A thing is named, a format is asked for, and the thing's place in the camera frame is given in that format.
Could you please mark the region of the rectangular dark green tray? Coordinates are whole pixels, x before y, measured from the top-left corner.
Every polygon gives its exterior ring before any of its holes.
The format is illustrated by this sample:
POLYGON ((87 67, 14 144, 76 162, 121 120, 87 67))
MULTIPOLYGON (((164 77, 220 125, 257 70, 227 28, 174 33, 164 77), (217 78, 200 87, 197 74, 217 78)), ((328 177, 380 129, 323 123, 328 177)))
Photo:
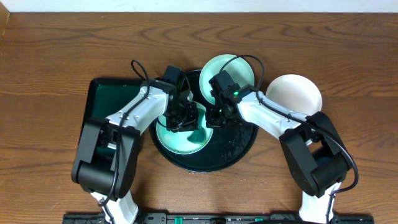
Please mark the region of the rectangular dark green tray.
POLYGON ((80 139, 88 119, 103 119, 118 112, 139 93, 141 83, 138 79, 125 78, 95 78, 90 81, 80 139))

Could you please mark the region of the green sponge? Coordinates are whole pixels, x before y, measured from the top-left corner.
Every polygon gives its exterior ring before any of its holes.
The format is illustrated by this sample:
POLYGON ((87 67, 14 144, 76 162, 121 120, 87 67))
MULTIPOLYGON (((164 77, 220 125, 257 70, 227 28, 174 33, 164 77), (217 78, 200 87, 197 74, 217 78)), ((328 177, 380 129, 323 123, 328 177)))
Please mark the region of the green sponge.
POLYGON ((206 131, 204 129, 194 130, 187 140, 195 144, 203 144, 206 142, 206 131))

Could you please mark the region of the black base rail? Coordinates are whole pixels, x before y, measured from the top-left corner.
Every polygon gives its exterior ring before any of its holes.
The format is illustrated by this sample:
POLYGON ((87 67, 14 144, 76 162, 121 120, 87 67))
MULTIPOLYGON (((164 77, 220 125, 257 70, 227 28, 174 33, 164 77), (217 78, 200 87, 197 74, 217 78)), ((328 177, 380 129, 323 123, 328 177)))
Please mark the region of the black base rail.
MULTIPOLYGON (((63 224, 106 223, 105 214, 65 214, 63 224)), ((255 215, 167 215, 165 213, 143 213, 134 224, 245 224, 245 223, 303 223, 293 213, 274 213, 265 216, 255 215)), ((334 224, 374 224, 372 216, 335 215, 334 224)))

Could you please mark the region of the white plate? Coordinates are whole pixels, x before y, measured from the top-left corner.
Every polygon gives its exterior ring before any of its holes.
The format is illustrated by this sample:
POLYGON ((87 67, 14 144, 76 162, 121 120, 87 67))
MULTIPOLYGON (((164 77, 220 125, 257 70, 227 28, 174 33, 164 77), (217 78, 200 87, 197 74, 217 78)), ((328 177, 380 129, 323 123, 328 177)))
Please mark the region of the white plate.
POLYGON ((279 105, 299 113, 313 115, 322 109, 322 96, 318 87, 308 78, 286 74, 273 80, 266 97, 279 105))

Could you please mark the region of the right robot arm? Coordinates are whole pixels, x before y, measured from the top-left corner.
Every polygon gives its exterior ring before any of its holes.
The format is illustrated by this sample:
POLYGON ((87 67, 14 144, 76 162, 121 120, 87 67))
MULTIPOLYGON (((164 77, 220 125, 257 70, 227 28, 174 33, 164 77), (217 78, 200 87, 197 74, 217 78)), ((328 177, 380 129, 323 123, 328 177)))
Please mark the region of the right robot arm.
POLYGON ((303 192, 300 218, 305 222, 331 223, 335 195, 349 170, 358 179, 358 168, 331 119, 320 111, 313 115, 289 110, 251 85, 228 85, 210 90, 214 107, 207 125, 225 128, 252 123, 280 142, 289 171, 303 192))

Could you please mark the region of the green plate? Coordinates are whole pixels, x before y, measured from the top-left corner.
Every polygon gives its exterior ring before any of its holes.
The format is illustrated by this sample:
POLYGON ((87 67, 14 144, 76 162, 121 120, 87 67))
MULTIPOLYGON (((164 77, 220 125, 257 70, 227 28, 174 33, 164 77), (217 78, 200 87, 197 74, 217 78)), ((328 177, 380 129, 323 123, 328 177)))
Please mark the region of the green plate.
MULTIPOLYGON (((200 91, 205 100, 212 105, 215 104, 215 98, 210 93, 212 87, 209 84, 209 81, 220 72, 220 69, 227 61, 234 57, 235 55, 232 54, 223 54, 213 57, 201 70, 199 77, 200 91)), ((243 58, 233 60, 225 66, 224 70, 230 74, 231 78, 238 83, 240 87, 245 85, 254 85, 254 72, 250 64, 248 64, 243 58)))
POLYGON ((168 151, 182 155, 193 154, 200 151, 209 143, 213 135, 213 129, 206 127, 206 108, 199 102, 196 102, 196 104, 199 114, 198 127, 199 129, 204 129, 206 131, 206 142, 204 142, 203 144, 195 144, 188 141, 187 138, 189 137, 189 135, 191 135, 193 131, 176 133, 168 131, 165 127, 161 126, 161 124, 166 124, 166 117, 162 115, 159 116, 160 123, 156 123, 155 125, 155 133, 157 134, 161 145, 165 147, 168 151))

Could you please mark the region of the round black tray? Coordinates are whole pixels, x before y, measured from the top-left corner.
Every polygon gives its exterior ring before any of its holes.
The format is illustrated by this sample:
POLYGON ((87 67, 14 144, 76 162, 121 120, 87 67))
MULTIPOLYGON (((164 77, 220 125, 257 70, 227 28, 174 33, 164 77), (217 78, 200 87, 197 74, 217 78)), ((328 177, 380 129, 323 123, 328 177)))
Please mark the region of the round black tray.
POLYGON ((192 154, 177 154, 167 149, 164 137, 165 121, 152 122, 149 126, 151 138, 157 150, 172 164, 192 172, 214 172, 239 162, 256 140, 259 127, 244 123, 229 129, 212 129, 207 143, 192 154))

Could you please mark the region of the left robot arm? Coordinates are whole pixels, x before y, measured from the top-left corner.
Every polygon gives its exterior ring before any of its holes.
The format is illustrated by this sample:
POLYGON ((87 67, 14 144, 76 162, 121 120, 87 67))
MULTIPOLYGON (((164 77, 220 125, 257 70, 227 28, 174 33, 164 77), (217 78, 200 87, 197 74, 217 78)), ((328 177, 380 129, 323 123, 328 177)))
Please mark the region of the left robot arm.
POLYGON ((72 181, 97 200, 108 223, 134 223, 137 217, 130 188, 141 135, 161 115, 169 117, 177 130, 198 127, 192 92, 161 80, 145 81, 119 111, 105 118, 88 118, 83 124, 72 181))

